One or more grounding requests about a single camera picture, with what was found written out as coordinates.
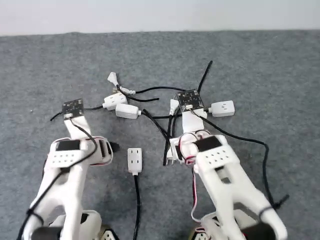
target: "circuit board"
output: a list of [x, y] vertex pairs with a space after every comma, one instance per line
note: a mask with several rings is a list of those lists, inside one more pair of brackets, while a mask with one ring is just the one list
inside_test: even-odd
[[204, 104], [197, 90], [182, 91], [176, 94], [182, 112], [190, 109], [202, 109]]
[[81, 98], [73, 101], [67, 101], [62, 105], [62, 112], [64, 114], [64, 120], [83, 116], [84, 101]]

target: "red and white wire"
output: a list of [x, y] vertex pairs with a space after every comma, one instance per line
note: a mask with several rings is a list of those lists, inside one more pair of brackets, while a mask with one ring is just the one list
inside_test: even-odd
[[193, 193], [193, 207], [192, 207], [192, 210], [191, 210], [191, 218], [195, 222], [201, 223], [200, 219], [197, 219], [197, 218], [194, 217], [194, 212], [195, 212], [196, 207], [197, 207], [198, 199], [197, 199], [196, 176], [195, 176], [195, 172], [194, 172], [193, 168], [192, 168], [192, 193]]

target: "electrical socket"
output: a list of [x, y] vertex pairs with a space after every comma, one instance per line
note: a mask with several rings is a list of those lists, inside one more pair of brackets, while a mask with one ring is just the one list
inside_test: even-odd
[[132, 175], [138, 175], [142, 171], [142, 149], [138, 147], [128, 148], [128, 169]]
[[107, 230], [104, 232], [103, 236], [100, 238], [100, 240], [116, 240], [114, 234], [112, 231]]
[[235, 115], [234, 101], [219, 101], [211, 104], [209, 107], [209, 113], [212, 113], [213, 117], [226, 117]]
[[127, 104], [127, 98], [125, 95], [123, 95], [121, 92], [112, 94], [110, 96], [107, 96], [104, 99], [104, 103], [102, 104], [102, 106], [105, 109], [108, 109], [109, 111], [111, 110], [115, 110], [117, 107], [117, 104]]

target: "white plug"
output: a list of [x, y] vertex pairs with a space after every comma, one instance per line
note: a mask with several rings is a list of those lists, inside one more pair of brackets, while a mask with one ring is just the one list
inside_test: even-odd
[[132, 175], [138, 175], [142, 171], [142, 149], [128, 148], [128, 169]]
[[219, 101], [211, 104], [209, 113], [214, 117], [226, 117], [235, 115], [234, 101]]
[[175, 99], [170, 99], [170, 112], [169, 112], [169, 115], [173, 116], [178, 107], [179, 107], [179, 101], [175, 100]]
[[137, 106], [118, 103], [115, 108], [115, 115], [125, 119], [137, 119], [141, 111]]
[[116, 87], [117, 85], [119, 85], [118, 83], [118, 80], [117, 80], [117, 74], [115, 72], [110, 72], [107, 80], [110, 82], [110, 83], [113, 83], [113, 85]]
[[109, 111], [111, 110], [115, 110], [117, 104], [127, 104], [127, 98], [125, 95], [123, 95], [121, 92], [112, 94], [110, 96], [107, 96], [104, 99], [104, 103], [102, 104], [102, 106], [105, 109], [108, 109]]

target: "black cable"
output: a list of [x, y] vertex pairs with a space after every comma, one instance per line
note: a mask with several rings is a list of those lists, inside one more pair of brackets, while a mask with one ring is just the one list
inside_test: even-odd
[[124, 91], [121, 90], [120, 86], [117, 85], [116, 88], [118, 89], [118, 91], [120, 93], [122, 93], [123, 95], [125, 95], [128, 99], [131, 99], [133, 101], [137, 101], [137, 102], [141, 102], [141, 103], [146, 103], [146, 102], [152, 102], [152, 101], [157, 101], [159, 100], [160, 98], [150, 98], [150, 99], [138, 99], [138, 98], [135, 98], [135, 97], [132, 97], [130, 96], [129, 94], [126, 94]]
[[[102, 109], [103, 106], [102, 105], [99, 105], [99, 106], [96, 106], [96, 107], [93, 107], [93, 108], [84, 108], [85, 111], [94, 111], [94, 110], [99, 110], [99, 109]], [[52, 118], [50, 118], [50, 122], [52, 122], [56, 117], [58, 117], [59, 115], [63, 114], [62, 111], [58, 112], [56, 115], [54, 115]]]
[[94, 110], [98, 110], [98, 109], [102, 109], [103, 106], [102, 105], [99, 105], [99, 106], [96, 106], [96, 107], [93, 107], [93, 108], [85, 108], [84, 110], [85, 111], [94, 111]]
[[69, 167], [66, 168], [61, 168], [61, 172], [59, 172], [55, 178], [52, 180], [52, 182], [49, 184], [49, 186], [44, 190], [44, 192], [41, 194], [41, 196], [37, 199], [37, 201], [33, 204], [33, 206], [31, 208], [28, 209], [28, 211], [26, 212], [26, 217], [22, 223], [22, 226], [19, 229], [19, 233], [18, 233], [18, 237], [17, 240], [22, 240], [22, 235], [24, 233], [24, 229], [26, 227], [26, 224], [29, 220], [29, 218], [31, 217], [31, 215], [34, 215], [34, 211], [37, 208], [37, 206], [39, 205], [39, 203], [42, 201], [42, 199], [46, 196], [46, 194], [49, 192], [49, 190], [52, 188], [52, 186], [55, 184], [55, 182], [65, 173], [68, 173], [70, 171], [70, 169], [74, 166], [77, 165], [79, 163], [82, 163], [84, 160], [90, 158], [98, 149], [98, 144], [96, 143], [95, 139], [86, 131], [84, 130], [82, 127], [74, 124], [74, 122], [70, 119], [71, 123], [73, 124], [73, 126], [75, 126], [76, 128], [78, 128], [81, 132], [85, 133], [88, 138], [93, 142], [94, 144], [94, 149], [91, 153], [89, 153], [88, 155], [86, 155], [85, 157], [83, 157], [82, 159], [80, 159], [79, 161], [74, 162], [73, 164], [71, 164]]
[[175, 113], [174, 113], [174, 117], [173, 117], [173, 122], [172, 122], [172, 137], [174, 138], [176, 136], [176, 122], [179, 116], [182, 116], [181, 112], [181, 108], [178, 108]]
[[173, 119], [174, 116], [172, 115], [169, 115], [169, 121], [168, 121], [168, 128], [167, 128], [167, 131], [166, 131], [166, 139], [165, 139], [165, 145], [164, 145], [164, 153], [163, 153], [163, 163], [162, 165], [163, 166], [166, 166], [167, 165], [167, 151], [168, 151], [168, 148], [169, 148], [169, 143], [170, 143], [170, 134], [171, 134], [171, 123], [172, 123], [172, 119]]
[[50, 122], [53, 121], [56, 117], [58, 117], [61, 114], [63, 114], [62, 111], [58, 112], [56, 115], [54, 115], [52, 118], [50, 118]]
[[218, 127], [217, 125], [215, 125], [211, 121], [207, 120], [206, 118], [197, 115], [193, 110], [191, 110], [191, 112], [194, 115], [196, 115], [199, 118], [201, 118], [207, 124], [210, 124], [212, 127], [217, 129], [219, 132], [221, 132], [221, 133], [223, 133], [223, 134], [225, 134], [225, 135], [227, 135], [229, 137], [232, 137], [232, 138], [238, 139], [238, 140], [242, 140], [242, 141], [246, 141], [246, 142], [260, 144], [260, 145], [264, 146], [265, 152], [264, 152], [264, 158], [263, 158], [263, 162], [262, 162], [262, 178], [263, 178], [264, 188], [265, 188], [267, 198], [268, 198], [272, 208], [274, 208], [274, 209], [280, 208], [280, 206], [289, 198], [289, 195], [284, 196], [279, 202], [275, 202], [274, 198], [273, 198], [273, 196], [271, 194], [269, 183], [268, 183], [268, 178], [267, 178], [267, 161], [268, 161], [268, 154], [269, 154], [269, 146], [266, 143], [264, 143], [263, 141], [260, 141], [260, 140], [256, 140], [256, 139], [252, 139], [252, 138], [246, 138], [246, 137], [242, 137], [242, 136], [237, 136], [237, 135], [234, 135], [232, 133], [229, 133], [229, 132], [221, 129], [220, 127]]
[[147, 118], [149, 118], [158, 128], [164, 139], [167, 141], [167, 133], [166, 131], [162, 128], [162, 126], [159, 125], [159, 123], [152, 117], [152, 115], [145, 109], [141, 111], [142, 115], [145, 115]]
[[154, 119], [169, 119], [170, 116], [153, 116]]
[[203, 74], [203, 76], [202, 76], [202, 78], [201, 78], [201, 81], [200, 81], [200, 83], [199, 83], [199, 86], [198, 86], [198, 90], [197, 90], [197, 91], [198, 91], [199, 94], [200, 94], [200, 91], [201, 91], [201, 88], [202, 88], [202, 84], [204, 84], [204, 81], [205, 81], [205, 79], [206, 79], [206, 77], [207, 77], [207, 74], [208, 74], [208, 72], [209, 72], [209, 69], [210, 69], [212, 63], [213, 63], [213, 61], [211, 60], [211, 61], [208, 63], [208, 65], [206, 66], [206, 69], [205, 69], [205, 71], [204, 71], [204, 74]]
[[174, 86], [154, 86], [154, 87], [150, 87], [144, 90], [140, 90], [140, 91], [135, 91], [136, 94], [142, 94], [151, 90], [155, 90], [155, 89], [172, 89], [172, 90], [178, 90], [178, 91], [182, 91], [184, 92], [185, 89], [179, 88], [179, 87], [174, 87]]
[[134, 185], [136, 192], [136, 219], [133, 233], [133, 240], [137, 239], [139, 223], [140, 223], [140, 212], [141, 212], [141, 201], [140, 201], [140, 193], [139, 193], [139, 184], [138, 184], [138, 175], [134, 175]]
[[[141, 112], [141, 115], [144, 115], [144, 116], [146, 116], [147, 118], [149, 118], [151, 121], [153, 121], [153, 120], [155, 120], [155, 118], [150, 114], [150, 112], [148, 112], [147, 111], [147, 113], [145, 113], [144, 111], [142, 111]], [[160, 131], [163, 133], [163, 134], [165, 134], [166, 136], [167, 136], [167, 132], [166, 132], [166, 130], [162, 127], [162, 126], [160, 126], [159, 124], [158, 124], [158, 126], [160, 127]]]

